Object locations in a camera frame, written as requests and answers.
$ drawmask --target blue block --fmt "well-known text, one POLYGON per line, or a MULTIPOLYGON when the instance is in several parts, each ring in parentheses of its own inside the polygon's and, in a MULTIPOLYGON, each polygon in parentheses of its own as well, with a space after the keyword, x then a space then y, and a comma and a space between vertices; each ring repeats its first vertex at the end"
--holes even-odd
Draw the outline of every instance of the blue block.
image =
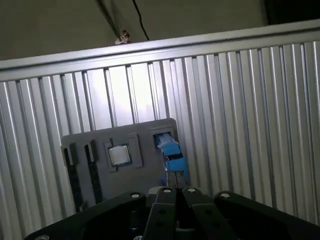
POLYGON ((179 144, 176 142, 167 142, 166 144, 163 144, 161 150, 165 157, 181 154, 179 144))
POLYGON ((169 160, 165 162, 165 167, 168 171, 183 171, 185 180, 189 181, 189 172, 187 161, 184 158, 169 160))

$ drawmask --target wall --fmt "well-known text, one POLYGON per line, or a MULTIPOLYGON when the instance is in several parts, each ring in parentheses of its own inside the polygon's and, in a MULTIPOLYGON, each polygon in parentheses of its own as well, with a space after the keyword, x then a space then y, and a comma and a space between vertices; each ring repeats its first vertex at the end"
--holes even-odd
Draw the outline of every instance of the wall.
MULTIPOLYGON (((133 42, 145 41, 131 0, 105 0, 133 42)), ((137 0, 151 40, 263 26, 260 0, 137 0)), ((0 60, 111 46, 95 0, 2 0, 0 60)))

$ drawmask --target black cable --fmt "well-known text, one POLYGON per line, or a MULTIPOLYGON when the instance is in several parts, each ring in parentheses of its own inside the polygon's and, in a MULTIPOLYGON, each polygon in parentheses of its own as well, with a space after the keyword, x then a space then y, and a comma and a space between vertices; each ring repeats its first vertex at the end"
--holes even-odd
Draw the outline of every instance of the black cable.
POLYGON ((114 23, 114 21, 112 20, 103 0, 95 0, 96 4, 98 5, 102 15, 104 16, 105 20, 108 22, 108 24, 110 25, 114 35, 116 36, 116 38, 118 38, 119 40, 121 39, 121 34, 118 32, 116 24, 114 23))
POLYGON ((141 16, 140 10, 139 10, 139 8, 138 8, 138 5, 137 5, 137 3, 136 3, 136 0, 132 0, 132 2, 133 2, 133 5, 134 5, 134 7, 135 7, 136 12, 137 12, 138 15, 139 15, 139 22, 140 22, 140 26, 141 26, 141 28, 142 28, 142 31, 143 31, 146 39, 147 39, 147 40, 150 40, 150 38, 148 37, 148 34, 147 34, 146 30, 145 30, 144 24, 143 24, 143 22, 142 22, 142 16, 141 16))

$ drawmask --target gray block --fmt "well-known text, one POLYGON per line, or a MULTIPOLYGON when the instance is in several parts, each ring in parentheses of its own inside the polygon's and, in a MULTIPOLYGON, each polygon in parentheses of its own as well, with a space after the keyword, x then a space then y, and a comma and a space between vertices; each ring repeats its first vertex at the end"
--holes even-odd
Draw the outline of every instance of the gray block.
POLYGON ((64 136, 61 147, 76 211, 127 191, 147 194, 162 185, 164 157, 154 141, 161 133, 178 140, 176 121, 167 118, 64 136))

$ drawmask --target corrugated metal wall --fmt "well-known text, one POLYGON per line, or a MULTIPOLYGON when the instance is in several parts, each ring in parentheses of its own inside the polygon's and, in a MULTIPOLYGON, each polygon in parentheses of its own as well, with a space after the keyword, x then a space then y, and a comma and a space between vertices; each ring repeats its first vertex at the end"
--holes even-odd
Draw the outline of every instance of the corrugated metal wall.
POLYGON ((320 42, 206 49, 0 82, 4 239, 74 213, 62 136, 168 117, 194 186, 318 224, 320 42))

